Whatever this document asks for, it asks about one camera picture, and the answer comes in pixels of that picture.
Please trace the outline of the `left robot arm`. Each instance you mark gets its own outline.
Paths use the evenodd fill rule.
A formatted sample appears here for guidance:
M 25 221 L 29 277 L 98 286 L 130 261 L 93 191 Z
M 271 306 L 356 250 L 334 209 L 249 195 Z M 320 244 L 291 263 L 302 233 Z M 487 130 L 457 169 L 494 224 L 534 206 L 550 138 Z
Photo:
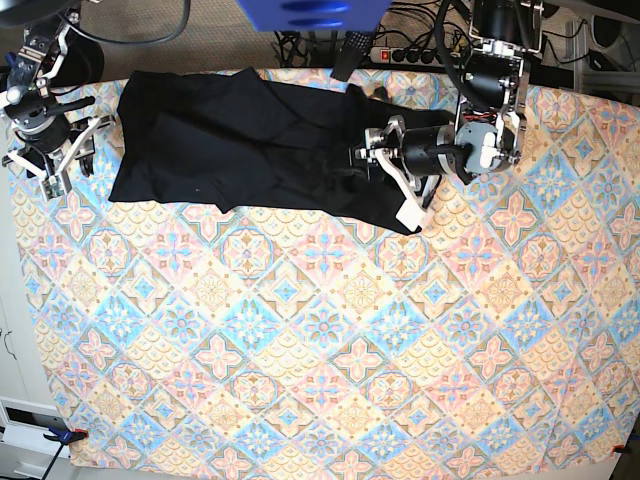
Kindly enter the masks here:
M 1 112 L 22 147 L 4 165 L 21 166 L 47 200 L 67 195 L 68 166 L 94 172 L 94 135 L 120 125 L 125 154 L 112 184 L 117 203 L 155 201 L 317 210 L 403 235 L 425 229 L 446 176 L 469 184 L 522 156 L 528 55 L 541 44 L 538 1 L 476 1 L 469 8 L 469 51 L 445 44 L 448 3 L 427 38 L 458 92 L 454 114 L 391 104 L 384 88 L 368 97 L 232 75 L 136 72 L 113 116 L 70 121 L 87 96 L 58 99 L 69 55 L 95 80 L 104 39 L 80 28 L 77 1 L 5 1 L 1 24 L 22 27 L 8 58 Z

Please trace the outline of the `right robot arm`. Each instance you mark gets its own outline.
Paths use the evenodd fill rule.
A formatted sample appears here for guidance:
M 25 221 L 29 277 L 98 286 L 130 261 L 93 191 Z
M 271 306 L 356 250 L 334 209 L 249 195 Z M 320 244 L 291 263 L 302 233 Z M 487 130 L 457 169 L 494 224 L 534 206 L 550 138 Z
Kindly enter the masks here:
M 54 93 L 79 17 L 77 1 L 1 3 L 1 26 L 23 29 L 23 43 L 16 54 L 7 56 L 8 71 L 1 81 L 1 116 L 22 147 L 8 151 L 2 165 L 25 169 L 28 177 L 38 180 L 47 201 L 72 191 L 68 167 L 74 161 L 85 177 L 94 174 L 94 134 L 116 124 L 112 115 L 71 122 L 67 114 L 93 105 L 95 98 L 61 103 Z

